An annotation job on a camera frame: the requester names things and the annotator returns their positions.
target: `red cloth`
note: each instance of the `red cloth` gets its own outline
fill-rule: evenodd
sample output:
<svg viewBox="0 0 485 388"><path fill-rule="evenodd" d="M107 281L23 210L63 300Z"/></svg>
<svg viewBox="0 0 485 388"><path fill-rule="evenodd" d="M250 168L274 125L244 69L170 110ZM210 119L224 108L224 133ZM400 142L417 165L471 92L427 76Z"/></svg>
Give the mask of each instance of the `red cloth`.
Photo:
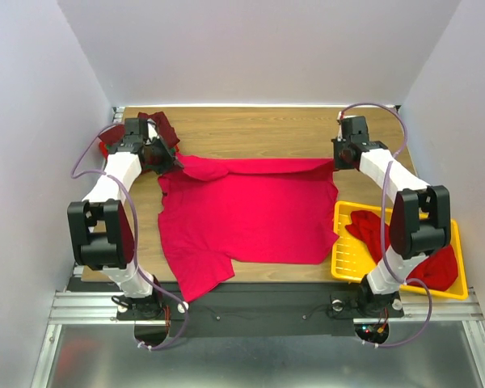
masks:
<svg viewBox="0 0 485 388"><path fill-rule="evenodd" d="M104 131L99 135L99 139L108 146L113 146L125 134L124 124L118 124L111 127L108 131Z"/></svg>
<svg viewBox="0 0 485 388"><path fill-rule="evenodd" d="M368 210L358 210L350 213L352 224L346 225L347 231L361 240L369 248L373 261L379 263L381 253L381 218ZM390 227L386 225L386 249L390 246ZM410 276L421 279L430 289L446 291L458 278L458 264L454 249L450 245L440 249L420 263Z"/></svg>
<svg viewBox="0 0 485 388"><path fill-rule="evenodd" d="M332 159L215 160L184 164L158 178L162 248L183 297L192 301L234 275L231 259L320 264L338 190Z"/></svg>

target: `wooden surface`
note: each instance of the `wooden surface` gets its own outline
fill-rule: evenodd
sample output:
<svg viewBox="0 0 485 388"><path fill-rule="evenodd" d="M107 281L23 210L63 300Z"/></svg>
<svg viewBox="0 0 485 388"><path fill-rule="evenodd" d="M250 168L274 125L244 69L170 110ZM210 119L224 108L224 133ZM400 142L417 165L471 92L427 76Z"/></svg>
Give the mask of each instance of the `wooden surface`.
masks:
<svg viewBox="0 0 485 388"><path fill-rule="evenodd" d="M206 158L330 158L338 132L338 108L126 108L124 118L138 112L164 111L181 140L182 154ZM397 150L402 143L399 123L378 108L353 109L366 116L371 140ZM413 171L405 150L399 161ZM381 189L358 171L335 173L340 200L379 205ZM157 217L162 195L155 174L141 175L131 188L140 225L140 264L159 280L175 280L160 245ZM320 265L254 264L232 260L231 281L331 280L330 256ZM84 281L108 280L85 268Z"/></svg>

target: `red t-shirt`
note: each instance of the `red t-shirt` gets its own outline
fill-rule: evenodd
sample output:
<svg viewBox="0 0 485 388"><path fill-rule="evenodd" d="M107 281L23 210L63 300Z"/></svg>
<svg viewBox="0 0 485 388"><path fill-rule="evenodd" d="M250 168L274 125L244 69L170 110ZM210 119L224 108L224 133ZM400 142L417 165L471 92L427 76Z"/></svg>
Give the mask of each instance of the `red t-shirt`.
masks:
<svg viewBox="0 0 485 388"><path fill-rule="evenodd" d="M160 176L162 249L186 301L234 275L231 259L320 264L338 238L332 159L178 155Z"/></svg>

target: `cable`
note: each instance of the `cable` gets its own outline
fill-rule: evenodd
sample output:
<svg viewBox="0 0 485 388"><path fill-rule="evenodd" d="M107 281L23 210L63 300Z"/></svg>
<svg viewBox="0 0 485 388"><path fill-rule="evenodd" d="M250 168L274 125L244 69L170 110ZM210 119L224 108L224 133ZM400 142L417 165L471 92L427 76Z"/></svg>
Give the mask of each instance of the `cable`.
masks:
<svg viewBox="0 0 485 388"><path fill-rule="evenodd" d="M401 118L401 116L399 116L399 114L388 108L386 105L383 105L381 103L353 103L351 105L348 105L347 107L345 107L338 115L339 119L342 119L344 117L344 113L349 110L349 109L352 109L352 108L355 108L355 107L361 107L361 106L364 106L364 105L371 105L371 106L374 106L374 107L377 107L377 108L380 108L380 109L383 109L385 111L388 111L389 113L391 113L392 115L395 116L395 118L398 120L398 122L401 124L401 127L403 129L403 143L402 145L399 147L398 150L396 150L394 152L394 154L392 155L393 159L396 159L397 156L403 152L403 150L406 148L406 145L407 145L407 128L406 128L406 125L404 124L404 121L403 119ZM417 331L412 337L408 338L408 339L405 339L403 341L399 341L395 344L372 344L370 342L365 342L364 343L367 343L367 344L371 344L377 348L396 348L398 346L401 346L401 345L404 345L404 344L408 344L410 343L412 340L416 339L417 337L419 337L419 335L421 335L424 330L426 330L426 328L428 327L428 324L429 324L429 320L431 319L431 314L432 314L432 311L433 311L433 300L432 300L432 296L431 296L431 292L429 291L429 288L428 286L421 280L421 279L416 279L416 278L411 278L411 279L408 279L406 281L403 281L402 279L400 279L395 273L394 271L391 269L391 266L390 264L388 263L388 259L386 258L386 227L385 227L385 221L386 221L386 193L388 191L388 180L390 178L390 169L391 169L391 166L393 164L393 160L390 161L388 163L388 167L386 168L386 172L385 172L385 180L382 184L382 198L381 198L381 253L382 253L382 260L384 261L385 263L385 267L386 269L388 270L388 272L391 274L391 276L395 279L395 281L397 281L400 285L403 285L403 284L407 284L407 283L419 283L420 286L426 291L426 294L428 295L428 315L426 316L426 319L424 321L424 324L422 325L422 327L420 328L419 331Z"/></svg>
<svg viewBox="0 0 485 388"><path fill-rule="evenodd" d="M388 319L390 318L390 316L388 315L388 309L387 308L385 308L385 313L386 313L386 319L385 319L385 322L381 326L382 330L385 329L386 325L388 324Z"/></svg>
<svg viewBox="0 0 485 388"><path fill-rule="evenodd" d="M131 198L131 196L129 195L128 189L115 176L106 174L106 171L104 171L104 170L96 170L96 169L85 170L85 171L79 172L78 174L76 174L76 172L75 172L78 169L79 164L81 163L82 159L86 155L86 152L88 152L88 150L93 146L95 139L97 137L99 137L99 135L101 133L103 133L103 132L107 131L108 129L115 127L117 125L118 124L110 124L110 125L107 125L106 127L102 128L99 131L97 136L94 137L94 139L91 141L90 145L84 150L84 152L81 154L81 156L79 156L78 161L72 167L72 171L70 172L70 178L77 179L77 178L79 178L79 177L81 177L85 174L104 175L104 176L108 177L109 179L113 180L119 186L119 189L122 191L126 200L128 201L129 207L131 208L131 213L133 215L133 228L134 228L133 263L135 265L135 268L137 269L137 272L140 274L141 278L144 279L147 283L149 283L154 289L156 289L158 292L163 293L163 294L167 295L168 297L170 297L171 299L173 299L174 301L176 301L178 304L180 304L183 307L183 310L184 310L185 317L184 317L184 321L181 325L181 328L178 330L178 333L176 333L176 335L174 337L172 337L169 341L167 341L166 343L160 344L158 346L151 346L151 345L145 344L144 342L138 342L139 348L145 348L149 351L163 350L165 348L169 348L179 337L181 337L181 335L185 331L185 328L187 327L188 320L189 320L188 307L184 304L184 302L181 299L176 297L173 293L170 293L169 291L165 290L164 288L160 287L159 285L156 285L139 268L139 266L138 266L138 256L137 256L137 252L138 252L138 216L137 216L137 210L135 209L135 204L133 202L133 198Z"/></svg>
<svg viewBox="0 0 485 388"><path fill-rule="evenodd" d="M381 325L381 321L382 321L382 313L385 313L385 322L382 323ZM388 309L385 307L385 309L383 311L381 311L381 313L379 314L379 320L377 321L377 323L375 325L373 325L374 327L377 327L379 325L381 325L382 328L384 328L386 326L386 323L388 322Z"/></svg>

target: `metal floor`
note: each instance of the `metal floor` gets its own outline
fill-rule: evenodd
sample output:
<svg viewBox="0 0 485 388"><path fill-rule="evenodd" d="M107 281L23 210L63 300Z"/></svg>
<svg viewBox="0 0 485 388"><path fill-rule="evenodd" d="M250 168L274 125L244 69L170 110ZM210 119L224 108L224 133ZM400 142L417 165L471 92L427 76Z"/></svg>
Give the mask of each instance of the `metal floor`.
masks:
<svg viewBox="0 0 485 388"><path fill-rule="evenodd" d="M114 288L105 287L56 294L32 387L485 387L483 315L472 289L463 302L436 300L426 332L400 348L292 335L184 338L147 352L133 323L116 321ZM423 296L405 294L403 303L390 343L413 335L427 312Z"/></svg>

